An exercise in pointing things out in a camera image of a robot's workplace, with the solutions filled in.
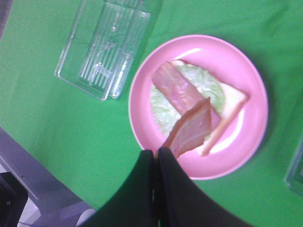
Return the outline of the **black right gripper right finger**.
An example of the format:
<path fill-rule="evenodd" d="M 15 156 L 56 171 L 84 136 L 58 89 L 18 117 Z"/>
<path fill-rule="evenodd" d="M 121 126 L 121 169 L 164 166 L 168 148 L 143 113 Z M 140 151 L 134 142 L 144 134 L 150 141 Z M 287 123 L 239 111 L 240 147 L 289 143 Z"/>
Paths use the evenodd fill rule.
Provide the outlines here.
<path fill-rule="evenodd" d="M 205 194 L 187 176 L 169 148 L 157 152 L 157 205 L 162 227 L 249 227 Z"/>

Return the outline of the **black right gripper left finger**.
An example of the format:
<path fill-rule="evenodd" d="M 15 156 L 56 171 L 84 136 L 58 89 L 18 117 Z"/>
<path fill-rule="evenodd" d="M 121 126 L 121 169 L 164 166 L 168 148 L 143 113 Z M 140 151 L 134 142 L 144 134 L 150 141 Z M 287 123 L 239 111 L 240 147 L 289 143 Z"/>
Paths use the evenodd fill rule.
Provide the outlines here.
<path fill-rule="evenodd" d="M 153 152 L 143 150 L 129 176 L 114 194 L 82 227 L 153 227 Z"/>

